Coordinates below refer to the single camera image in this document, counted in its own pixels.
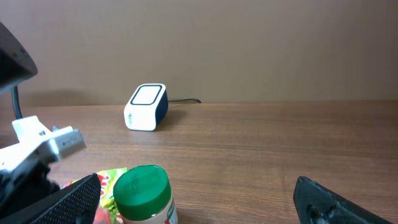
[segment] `green bottle cap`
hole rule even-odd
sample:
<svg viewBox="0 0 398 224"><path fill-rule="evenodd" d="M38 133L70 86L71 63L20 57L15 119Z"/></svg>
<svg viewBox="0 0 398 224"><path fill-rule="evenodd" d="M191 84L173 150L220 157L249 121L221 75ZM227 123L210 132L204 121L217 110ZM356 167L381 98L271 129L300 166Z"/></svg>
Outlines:
<svg viewBox="0 0 398 224"><path fill-rule="evenodd" d="M166 207L172 196L166 171L155 165L137 166L124 173L113 188L120 214L128 220L146 220Z"/></svg>

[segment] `white and navy device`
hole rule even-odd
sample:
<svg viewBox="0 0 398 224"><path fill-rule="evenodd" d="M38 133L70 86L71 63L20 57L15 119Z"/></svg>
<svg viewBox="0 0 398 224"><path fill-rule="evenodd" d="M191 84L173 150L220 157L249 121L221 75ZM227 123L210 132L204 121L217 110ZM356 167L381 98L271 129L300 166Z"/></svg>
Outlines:
<svg viewBox="0 0 398 224"><path fill-rule="evenodd" d="M142 84L124 108L124 122L131 130L153 131L166 115L168 108L165 85Z"/></svg>

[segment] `black cable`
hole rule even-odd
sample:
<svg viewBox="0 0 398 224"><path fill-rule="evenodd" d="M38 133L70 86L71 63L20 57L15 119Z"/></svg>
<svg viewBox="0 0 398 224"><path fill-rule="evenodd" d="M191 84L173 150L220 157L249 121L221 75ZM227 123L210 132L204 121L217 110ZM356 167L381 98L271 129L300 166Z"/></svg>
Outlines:
<svg viewBox="0 0 398 224"><path fill-rule="evenodd" d="M12 93L12 109L14 109L15 118L21 119L22 113L21 113L21 107L19 106L18 86L12 88L11 93Z"/></svg>
<svg viewBox="0 0 398 224"><path fill-rule="evenodd" d="M197 103L201 103L200 100L195 99L195 98L189 98L189 99L181 99L181 100L169 100L169 103L174 103L174 102L183 102L183 101L196 101Z"/></svg>

